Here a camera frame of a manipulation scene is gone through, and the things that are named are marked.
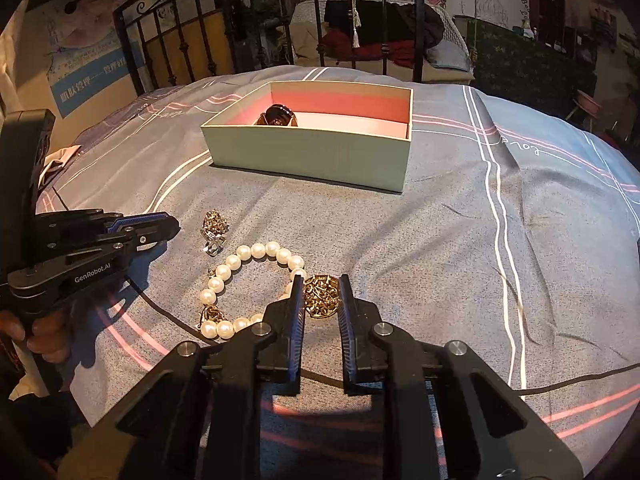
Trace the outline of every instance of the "pearl bracelet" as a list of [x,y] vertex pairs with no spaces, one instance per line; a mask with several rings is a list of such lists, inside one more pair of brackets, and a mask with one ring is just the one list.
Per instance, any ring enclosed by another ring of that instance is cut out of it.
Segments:
[[225,263],[216,267],[215,270],[209,269],[209,281],[207,288],[200,291],[199,300],[204,308],[200,314],[200,322],[197,328],[200,333],[208,338],[214,339],[219,336],[221,339],[231,339],[236,332],[243,328],[262,321],[262,314],[254,314],[250,318],[238,317],[234,322],[230,322],[225,315],[214,304],[216,303],[216,294],[225,290],[225,282],[231,278],[231,271],[240,269],[242,262],[249,261],[252,257],[256,260],[263,258],[265,255],[276,258],[277,262],[286,265],[290,269],[290,282],[285,287],[284,294],[278,300],[284,300],[291,295],[293,287],[293,279],[297,274],[306,280],[307,273],[304,269],[305,261],[302,256],[291,254],[286,248],[281,248],[277,242],[269,242],[266,245],[255,243],[251,247],[241,245],[236,249],[236,254],[230,254],[226,257]]

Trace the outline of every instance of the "yellow panel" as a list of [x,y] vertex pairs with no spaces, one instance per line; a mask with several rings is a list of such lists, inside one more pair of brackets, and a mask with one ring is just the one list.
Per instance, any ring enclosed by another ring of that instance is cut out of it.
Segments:
[[[225,27],[222,12],[213,12],[204,17],[205,30],[209,40],[211,57],[216,64],[216,75],[232,74],[234,72],[231,62],[231,52],[225,36]],[[198,20],[182,25],[184,41],[189,45],[188,54],[196,80],[211,76],[208,65],[207,53],[202,39],[202,31]],[[180,51],[180,36],[178,30],[166,32],[162,37],[166,48],[169,64],[176,78],[176,84],[189,84],[191,78],[187,69],[184,54]],[[164,62],[159,38],[153,38],[146,45],[150,61],[153,65],[159,87],[171,86],[169,73]]]

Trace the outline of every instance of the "black metal railing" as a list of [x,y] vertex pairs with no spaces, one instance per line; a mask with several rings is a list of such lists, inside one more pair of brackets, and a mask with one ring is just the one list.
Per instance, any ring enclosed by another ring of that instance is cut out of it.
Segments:
[[[215,10],[211,12],[204,13],[202,10],[202,2],[201,0],[193,0],[195,9],[196,9],[196,20],[198,20],[200,24],[200,32],[202,36],[202,44],[204,46],[204,52],[207,58],[207,69],[211,75],[216,75],[217,65],[214,62],[214,56],[212,52],[212,41],[207,33],[207,27],[205,23],[205,18],[213,13],[213,12],[221,12],[222,13],[222,21],[223,27],[225,29],[224,34],[226,37],[226,42],[228,43],[229,54],[231,58],[231,64],[234,72],[241,72],[242,69],[246,69],[246,66],[242,67],[239,62],[238,53],[236,52],[236,36],[238,35],[238,21],[234,19],[232,15],[232,8],[229,0],[213,0]],[[315,18],[316,18],[316,29],[318,32],[318,54],[319,54],[319,62],[320,66],[325,66],[325,47],[322,44],[322,28],[321,22],[322,17],[320,13],[320,5],[319,0],[313,0],[315,6]],[[276,20],[265,20],[264,22],[260,22],[256,11],[256,0],[249,0],[248,7],[248,29],[246,31],[247,36],[252,36],[253,42],[255,42],[255,57],[253,60],[252,53],[252,63],[253,70],[257,67],[265,68],[268,65],[267,55],[264,51],[264,45],[262,44],[261,33],[264,32],[267,27],[274,26],[282,26],[284,29],[284,46],[283,46],[283,56],[280,57],[279,60],[276,60],[276,63],[282,64],[293,63],[293,45],[291,41],[291,34],[289,30],[289,23],[291,19],[290,13],[293,12],[295,8],[295,4],[297,2],[294,1],[286,1],[286,0],[278,0],[278,6],[280,11],[280,16]],[[415,57],[414,57],[414,72],[413,72],[413,81],[421,82],[422,81],[422,64],[424,60],[424,0],[414,0],[415,3],[415,18],[416,18],[416,27],[415,27]],[[160,23],[160,12],[163,9],[170,9],[173,13],[175,19],[175,26],[169,28],[168,30],[162,30]],[[125,15],[134,14],[134,17],[130,20],[125,19]],[[142,27],[142,19],[149,16],[153,19],[156,28],[156,35],[152,38],[146,38],[145,33]],[[136,57],[134,56],[131,40],[129,38],[129,29],[134,28],[139,37],[140,37],[140,47],[142,50],[142,55],[144,57],[144,63],[146,64],[146,68],[148,70],[149,79],[153,89],[159,87],[158,81],[158,72],[154,69],[154,60],[149,52],[149,44],[152,41],[156,41],[159,43],[160,51],[162,54],[162,60],[165,64],[166,74],[167,74],[167,82],[170,85],[175,85],[177,83],[177,76],[175,67],[172,67],[171,56],[168,51],[168,45],[166,44],[166,36],[170,32],[177,31],[177,35],[179,38],[179,46],[178,49],[181,51],[184,57],[184,63],[186,66],[186,71],[188,73],[188,77],[191,82],[196,81],[196,75],[193,69],[193,63],[190,57],[190,46],[186,41],[184,35],[184,27],[185,23],[180,19],[180,13],[178,10],[178,0],[156,0],[148,7],[146,6],[145,1],[143,0],[127,0],[123,5],[115,10],[113,13],[114,24],[116,28],[116,32],[118,34],[118,38],[120,43],[122,44],[122,49],[124,53],[124,57],[127,63],[127,67],[129,69],[130,76],[133,81],[133,85],[136,89],[138,95],[143,94],[145,92],[145,87],[142,83],[142,78],[138,72],[138,67],[136,65]],[[352,13],[349,13],[350,21],[351,21],[351,66],[356,68],[356,62],[360,58],[355,52],[353,47],[353,20],[354,16]],[[388,63],[388,55],[389,55],[389,46],[388,46],[388,30],[387,30],[387,15],[386,15],[386,0],[382,0],[382,72],[386,75],[387,63]]]

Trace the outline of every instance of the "dark green cloth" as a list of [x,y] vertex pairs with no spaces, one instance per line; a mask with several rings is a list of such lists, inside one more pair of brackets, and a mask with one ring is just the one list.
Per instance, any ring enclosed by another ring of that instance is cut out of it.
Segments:
[[[474,20],[467,43],[474,46]],[[575,107],[578,89],[593,95],[596,75],[565,54],[512,30],[478,20],[478,60],[473,86],[485,94],[565,118]]]

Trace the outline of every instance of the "jewelry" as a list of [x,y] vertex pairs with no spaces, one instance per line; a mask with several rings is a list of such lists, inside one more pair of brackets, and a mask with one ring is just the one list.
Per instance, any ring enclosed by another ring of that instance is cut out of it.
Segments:
[[207,241],[207,245],[202,250],[209,256],[218,254],[226,243],[226,238],[223,235],[227,231],[229,231],[229,223],[226,218],[215,209],[207,211],[202,221],[202,229],[200,229],[200,234]]
[[231,339],[236,332],[243,328],[262,321],[262,314],[253,314],[250,318],[238,317],[234,322],[226,319],[225,314],[215,305],[216,294],[225,290],[225,282],[231,278],[232,270],[240,269],[242,262],[247,262],[251,258],[259,260],[265,255],[276,258],[280,264],[286,264],[290,269],[290,283],[285,287],[284,294],[278,300],[285,300],[291,295],[293,288],[293,279],[296,275],[302,276],[306,280],[307,273],[304,269],[305,261],[302,256],[291,254],[286,248],[282,248],[277,242],[269,242],[266,245],[255,243],[251,247],[241,245],[236,249],[236,254],[230,254],[226,257],[225,263],[218,265],[215,269],[209,269],[207,288],[201,290],[198,298],[203,304],[200,313],[200,322],[196,326],[200,333],[208,338],[214,339],[220,336],[222,339]]
[[338,279],[327,274],[316,274],[305,281],[305,308],[316,319],[330,317],[338,312],[340,295]]
[[255,122],[260,126],[298,126],[296,115],[285,105],[271,105]]

